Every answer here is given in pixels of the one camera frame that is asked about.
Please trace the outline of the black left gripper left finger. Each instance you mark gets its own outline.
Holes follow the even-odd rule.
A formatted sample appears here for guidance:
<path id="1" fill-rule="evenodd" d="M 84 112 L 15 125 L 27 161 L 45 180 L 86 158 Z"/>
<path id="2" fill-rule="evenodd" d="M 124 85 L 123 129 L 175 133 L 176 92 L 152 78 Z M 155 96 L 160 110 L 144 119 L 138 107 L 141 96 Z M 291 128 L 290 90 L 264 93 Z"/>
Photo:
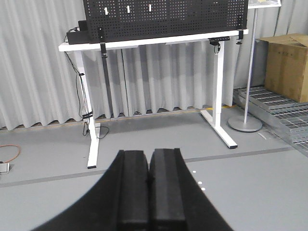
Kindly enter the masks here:
<path id="1" fill-rule="evenodd" d="M 85 195 L 37 231 L 148 230 L 148 164 L 143 151 L 118 151 Z"/>

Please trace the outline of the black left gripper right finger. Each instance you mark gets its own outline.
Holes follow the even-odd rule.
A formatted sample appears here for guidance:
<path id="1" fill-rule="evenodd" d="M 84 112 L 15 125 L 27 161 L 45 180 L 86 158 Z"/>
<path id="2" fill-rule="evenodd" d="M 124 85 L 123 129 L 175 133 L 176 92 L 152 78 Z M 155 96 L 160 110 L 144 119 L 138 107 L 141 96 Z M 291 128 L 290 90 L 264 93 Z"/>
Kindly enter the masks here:
<path id="1" fill-rule="evenodd" d="M 149 177 L 150 230 L 231 230 L 193 178 L 179 148 L 156 149 Z"/>

